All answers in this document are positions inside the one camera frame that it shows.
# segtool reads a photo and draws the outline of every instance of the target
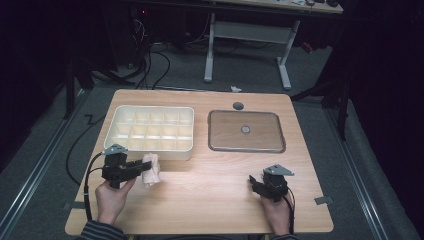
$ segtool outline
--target white ice cube tray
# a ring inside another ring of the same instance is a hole
[[[159,160],[188,160],[193,149],[194,110],[189,107],[119,106],[110,124],[104,147],[117,143],[128,155],[145,153]]]

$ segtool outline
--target gray carpet floor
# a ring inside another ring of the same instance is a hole
[[[200,48],[201,46],[192,45],[185,50],[166,45],[154,46],[153,52],[160,51],[170,60],[169,72],[157,88],[229,92],[231,86],[236,86],[242,89],[242,92],[294,95],[315,84],[331,53],[331,48],[318,49],[312,53],[293,48],[287,62],[293,88],[291,91],[285,91],[275,62],[275,56],[280,52],[281,46],[258,47],[260,45],[249,43],[249,47],[234,48],[228,45],[217,47],[216,51],[222,53],[215,55],[211,83],[203,82],[206,49]],[[147,77],[149,88],[166,71],[167,66],[167,60],[162,55],[151,54],[151,71]],[[123,68],[119,74],[125,75],[130,71]],[[138,76],[132,81],[138,82],[140,79],[141,76]],[[109,107],[113,93],[122,88],[132,87],[96,80],[95,88],[84,94],[87,96],[86,100],[75,113],[63,140],[53,154],[51,164],[28,204],[24,206],[24,211],[7,239],[75,239],[75,236],[69,236],[64,231],[70,211],[69,205],[78,190],[78,186],[66,173],[66,157],[78,136],[90,126],[86,115],[93,115],[93,121],[102,117]],[[349,177],[340,140],[334,133],[335,126],[328,117],[337,109],[322,109],[319,100],[319,97],[308,97],[294,102],[294,107],[324,195],[331,196],[334,200],[328,205],[334,230],[325,234],[311,233],[298,236],[301,239],[375,239],[353,188],[352,179]],[[0,216],[5,216],[13,204],[50,139],[64,122],[62,119],[64,114],[65,92],[62,91],[57,95],[54,104],[33,126],[30,136],[0,175],[0,181],[3,183],[0,185],[2,194]],[[78,180],[83,177],[101,124],[102,122],[93,126],[84,134],[70,155],[70,171]],[[348,146],[361,173],[388,238],[420,239],[379,167],[352,103],[349,104],[346,137],[347,141],[344,144]],[[171,239],[172,237],[175,236],[139,238]],[[245,236],[239,235],[231,237],[245,239]]]

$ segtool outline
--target small round object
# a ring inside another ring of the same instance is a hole
[[[241,103],[241,102],[235,102],[235,103],[233,103],[233,108],[234,108],[235,110],[243,110],[244,105],[243,105],[243,103]]]
[[[243,127],[241,128],[241,132],[242,132],[242,133],[244,133],[244,134],[248,134],[248,133],[250,133],[250,127],[248,127],[248,126],[243,126]]]

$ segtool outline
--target white desk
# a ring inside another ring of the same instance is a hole
[[[293,11],[309,11],[309,12],[323,12],[323,13],[337,13],[343,12],[342,7],[337,6],[335,8],[328,6],[326,3],[315,3],[314,6],[298,5],[291,3],[289,0],[216,0],[216,2],[232,3],[232,4],[245,4],[254,5],[258,7],[273,7],[283,8]],[[287,74],[286,61],[290,53],[290,49],[293,45],[293,41],[296,37],[297,30],[299,28],[300,21],[295,21],[291,28],[282,27],[271,27],[263,25],[253,25],[244,23],[234,23],[225,21],[216,21],[215,14],[211,14],[210,21],[210,32],[209,32],[209,49],[206,57],[206,69],[205,69],[205,82],[212,81],[213,75],[213,45],[216,37],[221,38],[232,38],[249,41],[261,41],[285,44],[285,49],[282,52],[281,57],[277,58],[277,66],[280,70],[280,76],[283,83],[283,87],[286,90],[291,89],[290,79]]]

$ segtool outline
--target human hand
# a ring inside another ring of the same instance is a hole
[[[120,189],[109,186],[109,181],[105,181],[96,189],[96,199],[98,208],[97,221],[114,225],[127,201],[128,192],[135,184],[136,178],[127,181]]]
[[[292,199],[287,194],[287,200],[290,205],[293,206]],[[286,235],[289,234],[290,228],[290,207],[284,199],[278,202],[274,202],[273,199],[269,199],[261,196],[261,202],[264,205],[265,215],[268,223],[271,225],[275,235]]]

